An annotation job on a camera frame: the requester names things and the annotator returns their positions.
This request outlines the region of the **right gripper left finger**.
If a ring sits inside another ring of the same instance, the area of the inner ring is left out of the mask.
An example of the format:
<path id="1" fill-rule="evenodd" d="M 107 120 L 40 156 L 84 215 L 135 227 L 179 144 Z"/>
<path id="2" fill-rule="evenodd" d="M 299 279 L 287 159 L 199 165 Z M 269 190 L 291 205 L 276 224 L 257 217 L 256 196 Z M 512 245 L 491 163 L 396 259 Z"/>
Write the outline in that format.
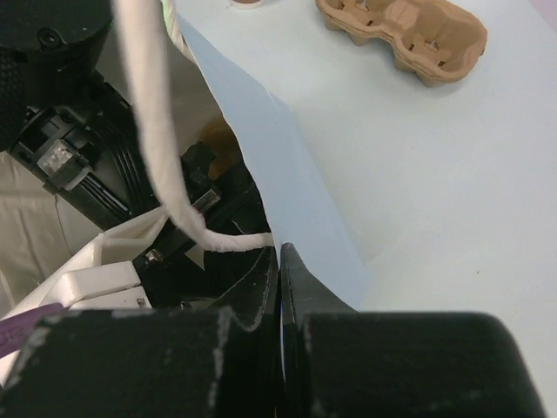
<path id="1" fill-rule="evenodd" d="M 279 270 L 272 249 L 208 308 L 57 313 L 30 333 L 4 417 L 272 417 Z"/>

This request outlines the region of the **light blue paper bag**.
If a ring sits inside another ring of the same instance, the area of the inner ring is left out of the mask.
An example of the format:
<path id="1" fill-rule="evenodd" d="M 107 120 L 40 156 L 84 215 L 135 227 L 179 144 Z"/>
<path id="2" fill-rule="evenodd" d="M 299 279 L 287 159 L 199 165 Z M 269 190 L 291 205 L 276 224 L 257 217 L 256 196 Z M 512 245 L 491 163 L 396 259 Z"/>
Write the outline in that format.
<path id="1" fill-rule="evenodd" d="M 208 249 L 292 243 L 303 261 L 350 307 L 361 307 L 366 271 L 292 111 L 191 25 L 185 35 L 209 89 L 238 136 L 271 231 L 234 238 L 214 233 L 187 198 L 178 170 L 166 35 L 156 1 L 111 5 L 126 82 L 151 185 L 175 224 Z"/>

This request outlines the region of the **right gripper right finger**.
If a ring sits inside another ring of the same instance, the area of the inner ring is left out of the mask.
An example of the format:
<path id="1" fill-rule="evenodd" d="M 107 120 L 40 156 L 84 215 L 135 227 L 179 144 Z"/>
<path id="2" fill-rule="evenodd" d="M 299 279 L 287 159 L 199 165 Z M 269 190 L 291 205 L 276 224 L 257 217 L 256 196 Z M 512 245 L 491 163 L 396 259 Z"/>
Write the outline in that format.
<path id="1" fill-rule="evenodd" d="M 292 417 L 542 417 L 508 329 L 486 313 L 366 312 L 280 255 L 285 398 Z"/>

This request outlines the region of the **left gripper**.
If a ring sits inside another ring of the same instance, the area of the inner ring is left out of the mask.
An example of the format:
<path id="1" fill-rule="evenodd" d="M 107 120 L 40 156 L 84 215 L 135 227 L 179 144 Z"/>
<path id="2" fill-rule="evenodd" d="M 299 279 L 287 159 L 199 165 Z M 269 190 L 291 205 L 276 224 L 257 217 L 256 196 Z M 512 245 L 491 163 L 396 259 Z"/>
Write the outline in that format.
<path id="1" fill-rule="evenodd" d="M 192 204 L 209 229 L 224 234 L 268 233 L 262 199 L 243 161 L 215 179 L 209 177 L 216 152 L 198 143 L 182 157 Z M 194 241 L 168 221 L 154 243 L 134 259 L 134 267 L 153 307 L 186 307 L 194 300 L 216 299 L 248 273 L 260 251 L 202 252 L 198 266 L 186 253 Z"/>

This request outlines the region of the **stack of paper cups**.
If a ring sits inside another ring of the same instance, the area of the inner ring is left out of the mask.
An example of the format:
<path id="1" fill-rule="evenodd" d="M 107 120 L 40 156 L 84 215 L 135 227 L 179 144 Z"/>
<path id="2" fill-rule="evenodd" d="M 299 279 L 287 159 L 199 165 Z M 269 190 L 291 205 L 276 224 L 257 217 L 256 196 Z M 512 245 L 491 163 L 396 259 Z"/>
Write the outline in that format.
<path id="1" fill-rule="evenodd" d="M 264 0 L 231 0 L 231 5 L 240 9 L 253 9 L 261 6 Z"/>

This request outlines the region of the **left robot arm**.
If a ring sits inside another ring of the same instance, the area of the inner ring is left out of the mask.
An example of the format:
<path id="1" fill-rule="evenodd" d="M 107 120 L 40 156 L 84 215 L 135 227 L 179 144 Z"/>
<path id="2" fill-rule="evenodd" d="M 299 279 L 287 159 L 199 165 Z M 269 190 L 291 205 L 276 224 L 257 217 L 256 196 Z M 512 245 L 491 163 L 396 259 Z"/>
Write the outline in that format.
<path id="1" fill-rule="evenodd" d="M 132 110 L 97 71 L 111 23 L 107 1 L 1 4 L 1 148 L 103 230 L 158 205 Z M 211 229 L 267 230 L 223 118 L 205 127 L 182 167 L 191 201 Z"/>

